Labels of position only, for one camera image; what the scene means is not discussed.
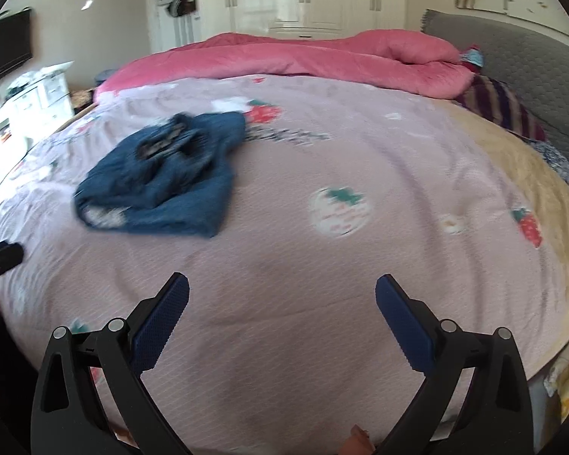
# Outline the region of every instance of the pink bedsheet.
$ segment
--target pink bedsheet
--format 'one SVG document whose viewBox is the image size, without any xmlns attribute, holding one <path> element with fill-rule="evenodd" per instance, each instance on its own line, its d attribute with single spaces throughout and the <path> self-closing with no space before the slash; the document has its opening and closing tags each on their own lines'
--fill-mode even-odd
<svg viewBox="0 0 569 455">
<path fill-rule="evenodd" d="M 98 97 L 180 78 L 258 73 L 334 78 L 436 99 L 457 97 L 474 75 L 459 65 L 452 44 L 414 31 L 374 30 L 329 41 L 227 33 L 129 63 L 100 86 Z"/>
</svg>

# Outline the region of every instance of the blue gripper pad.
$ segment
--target blue gripper pad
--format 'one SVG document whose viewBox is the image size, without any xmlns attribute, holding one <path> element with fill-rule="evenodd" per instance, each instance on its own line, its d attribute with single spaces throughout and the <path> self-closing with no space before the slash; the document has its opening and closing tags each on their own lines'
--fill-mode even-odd
<svg viewBox="0 0 569 455">
<path fill-rule="evenodd" d="M 127 319 L 134 323 L 140 315 L 142 319 L 145 317 L 145 320 L 136 326 L 137 330 L 131 340 L 130 365 L 137 376 L 156 366 L 189 298 L 190 286 L 187 278 L 180 273 L 174 273 L 156 297 L 141 301 Z"/>
<path fill-rule="evenodd" d="M 391 275 L 384 275 L 378 279 L 375 297 L 379 310 L 411 367 L 415 371 L 429 375 L 434 369 L 434 341 L 421 323 L 420 317 L 414 313 L 418 311 L 415 304 L 423 305 L 438 324 L 436 317 L 423 302 L 409 299 Z M 423 318 L 428 318 L 428 321 L 432 322 L 429 316 Z"/>
</svg>

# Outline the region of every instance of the strawberry print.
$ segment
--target strawberry print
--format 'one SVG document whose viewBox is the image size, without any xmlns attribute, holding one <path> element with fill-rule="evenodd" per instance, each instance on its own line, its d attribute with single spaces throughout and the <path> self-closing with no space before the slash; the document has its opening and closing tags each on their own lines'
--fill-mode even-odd
<svg viewBox="0 0 569 455">
<path fill-rule="evenodd" d="M 512 217 L 514 217 L 514 220 L 518 223 L 520 231 L 525 238 L 529 240 L 533 246 L 539 248 L 543 239 L 539 231 L 538 220 L 535 216 L 529 210 L 520 208 L 512 210 Z"/>
<path fill-rule="evenodd" d="M 322 188 L 310 197 L 310 219 L 325 236 L 340 238 L 361 229 L 371 218 L 372 207 L 352 188 Z"/>
<path fill-rule="evenodd" d="M 74 135 L 79 135 L 80 133 L 86 132 L 86 130 L 88 130 L 92 126 L 92 124 L 93 124 L 93 122 L 89 121 L 88 123 L 85 123 L 85 124 L 77 127 L 77 129 L 74 130 Z"/>
<path fill-rule="evenodd" d="M 244 114 L 249 123 L 271 123 L 282 114 L 280 107 L 260 100 L 249 101 L 249 106 L 250 111 Z"/>
</svg>

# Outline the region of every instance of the beige blanket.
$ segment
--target beige blanket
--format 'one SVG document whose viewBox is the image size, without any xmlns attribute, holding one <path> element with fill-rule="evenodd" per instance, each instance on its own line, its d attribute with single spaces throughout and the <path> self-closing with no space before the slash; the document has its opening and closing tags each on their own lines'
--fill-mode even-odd
<svg viewBox="0 0 569 455">
<path fill-rule="evenodd" d="M 435 101 L 456 124 L 480 145 L 489 157 L 522 190 L 531 202 L 566 274 L 567 311 L 550 349 L 536 367 L 544 365 L 569 341 L 569 187 L 537 155 L 515 136 L 490 121 L 469 114 L 449 101 Z M 559 391 L 563 419 L 569 414 L 569 344 L 547 377 L 549 393 Z"/>
</svg>

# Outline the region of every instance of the gray upholstered headboard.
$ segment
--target gray upholstered headboard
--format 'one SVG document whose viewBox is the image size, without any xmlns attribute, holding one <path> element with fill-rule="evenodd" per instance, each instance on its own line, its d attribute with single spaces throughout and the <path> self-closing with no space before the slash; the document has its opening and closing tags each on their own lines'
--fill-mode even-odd
<svg viewBox="0 0 569 455">
<path fill-rule="evenodd" d="M 483 75 L 508 83 L 569 158 L 569 46 L 516 25 L 428 10 L 422 31 L 460 50 L 478 44 Z"/>
</svg>

